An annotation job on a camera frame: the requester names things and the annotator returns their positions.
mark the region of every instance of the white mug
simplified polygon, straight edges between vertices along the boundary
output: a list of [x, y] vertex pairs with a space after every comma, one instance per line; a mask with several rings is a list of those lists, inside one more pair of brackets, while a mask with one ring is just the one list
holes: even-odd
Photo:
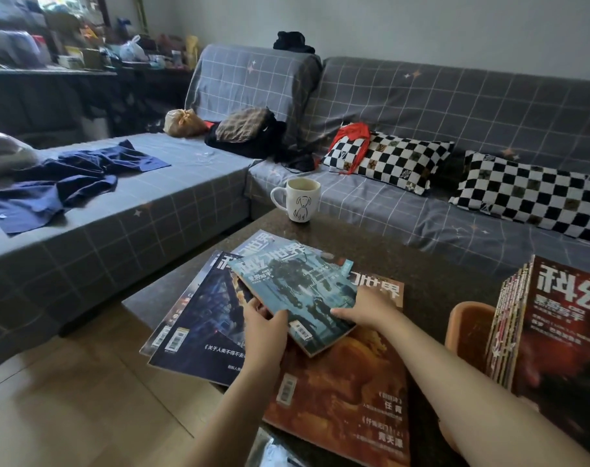
[[[275, 193], [283, 190], [286, 193], [286, 208], [275, 199]], [[276, 207], [288, 213], [289, 218], [296, 223], [310, 221], [319, 207], [321, 198], [321, 184], [310, 179], [291, 179], [286, 187], [276, 187], [271, 190], [271, 200]]]

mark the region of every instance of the forearm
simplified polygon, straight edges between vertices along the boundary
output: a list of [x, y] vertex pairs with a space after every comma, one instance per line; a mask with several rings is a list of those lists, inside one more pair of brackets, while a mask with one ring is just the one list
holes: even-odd
[[396, 312], [379, 325], [473, 466], [590, 466], [590, 455]]
[[194, 441], [190, 467], [245, 464], [278, 375], [279, 367], [243, 367]]

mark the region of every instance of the black and white checkered pillow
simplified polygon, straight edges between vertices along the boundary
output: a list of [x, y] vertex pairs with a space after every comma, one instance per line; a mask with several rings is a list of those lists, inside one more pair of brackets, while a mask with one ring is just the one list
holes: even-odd
[[466, 170], [450, 203], [529, 223], [590, 243], [590, 175], [465, 153]]
[[[323, 164], [349, 170], [363, 142], [364, 139], [349, 140], [345, 136], [325, 155]], [[367, 155], [355, 173], [422, 195], [430, 187], [429, 176], [436, 173], [438, 164], [449, 156], [454, 144], [371, 131]]]

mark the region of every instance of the dark granite tabletop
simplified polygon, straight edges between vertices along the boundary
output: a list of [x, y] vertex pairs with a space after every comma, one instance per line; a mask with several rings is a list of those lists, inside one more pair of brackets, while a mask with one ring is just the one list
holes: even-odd
[[[500, 282], [485, 274], [330, 217], [317, 215], [301, 225], [274, 210], [127, 298], [124, 306], [155, 329], [214, 250], [231, 251], [259, 229], [351, 259], [355, 271], [404, 282], [405, 314], [443, 344], [448, 316], [457, 303], [481, 301], [496, 305]], [[411, 379], [408, 391], [411, 465], [465, 466], [442, 438], [438, 417]], [[310, 467], [357, 465], [271, 426], [263, 427]]]

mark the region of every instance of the brown paper bag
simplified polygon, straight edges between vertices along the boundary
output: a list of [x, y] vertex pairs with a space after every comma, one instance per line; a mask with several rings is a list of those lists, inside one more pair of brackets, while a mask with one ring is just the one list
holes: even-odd
[[208, 131], [208, 127], [192, 109], [172, 109], [165, 115], [163, 127], [174, 138], [190, 138]]

